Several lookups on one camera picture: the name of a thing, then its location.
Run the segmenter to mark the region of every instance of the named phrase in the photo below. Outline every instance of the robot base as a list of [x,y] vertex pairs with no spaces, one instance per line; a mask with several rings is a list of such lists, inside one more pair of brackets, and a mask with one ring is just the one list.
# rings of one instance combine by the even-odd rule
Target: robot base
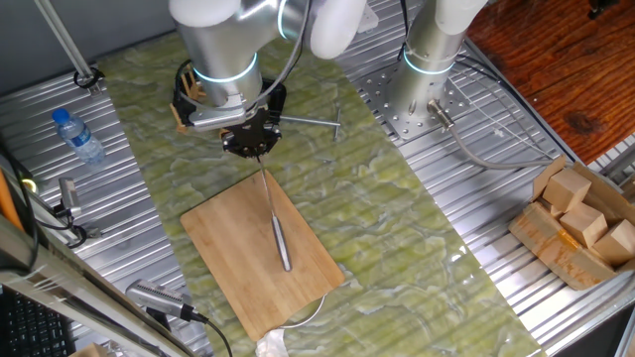
[[[434,116],[431,117],[400,117],[390,107],[386,97],[386,84],[392,73],[397,70],[398,63],[379,69],[355,84],[365,92],[360,93],[368,106],[377,111],[375,116],[381,115],[388,127],[401,139],[408,141],[421,136],[433,128],[441,126]],[[442,99],[445,110],[451,117],[458,117],[469,109],[469,101],[458,91],[453,83],[445,84],[445,98]]]

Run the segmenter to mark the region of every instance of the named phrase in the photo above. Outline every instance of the green marble mat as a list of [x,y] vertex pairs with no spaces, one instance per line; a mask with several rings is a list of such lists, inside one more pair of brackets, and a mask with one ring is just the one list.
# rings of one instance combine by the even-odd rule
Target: green marble mat
[[[283,42],[263,49],[263,74],[275,76],[290,50]],[[175,131],[168,104],[186,58],[172,34],[99,66],[195,305],[224,331],[234,355],[254,356],[179,218],[258,167],[223,155],[217,133]],[[265,165],[346,275],[311,323],[285,333],[290,355],[542,355],[340,68],[304,54],[285,84],[286,114],[333,119],[334,101],[341,103],[337,143],[330,128],[283,123],[284,139]],[[220,339],[207,334],[225,356]]]

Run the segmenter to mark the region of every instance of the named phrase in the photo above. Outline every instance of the keyboard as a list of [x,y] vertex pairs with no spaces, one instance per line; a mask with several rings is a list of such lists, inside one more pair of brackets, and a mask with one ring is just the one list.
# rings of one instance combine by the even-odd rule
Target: keyboard
[[66,317],[6,287],[0,292],[1,356],[66,357],[75,352]]

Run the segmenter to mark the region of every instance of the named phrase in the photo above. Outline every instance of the wooden cutting board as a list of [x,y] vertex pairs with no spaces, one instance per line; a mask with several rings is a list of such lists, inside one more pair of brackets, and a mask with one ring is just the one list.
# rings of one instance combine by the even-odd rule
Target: wooden cutting board
[[205,264],[249,337],[258,341],[310,302],[344,282],[344,274],[268,172],[293,270],[285,272],[271,210],[258,172],[181,216]]

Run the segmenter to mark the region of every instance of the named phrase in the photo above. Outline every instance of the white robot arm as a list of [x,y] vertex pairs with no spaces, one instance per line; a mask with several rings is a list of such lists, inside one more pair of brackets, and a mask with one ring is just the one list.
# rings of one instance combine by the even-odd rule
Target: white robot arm
[[[425,119],[431,100],[443,104],[449,69],[485,3],[426,1],[388,82],[387,97],[399,116]],[[258,50],[282,37],[295,41],[296,49],[302,44],[319,58],[333,59],[352,42],[365,6],[366,0],[170,0],[194,71],[214,106],[189,114],[190,124],[199,131],[228,129],[225,150],[243,157],[269,152],[281,136],[276,120],[267,118],[265,97],[280,81],[263,85]]]
[[280,81],[263,85],[258,50],[282,37],[333,59],[355,36],[365,5],[366,0],[170,0],[194,71],[214,106],[189,114],[190,124],[198,131],[228,129],[224,149],[240,156],[269,152],[280,130],[268,118],[265,94]]

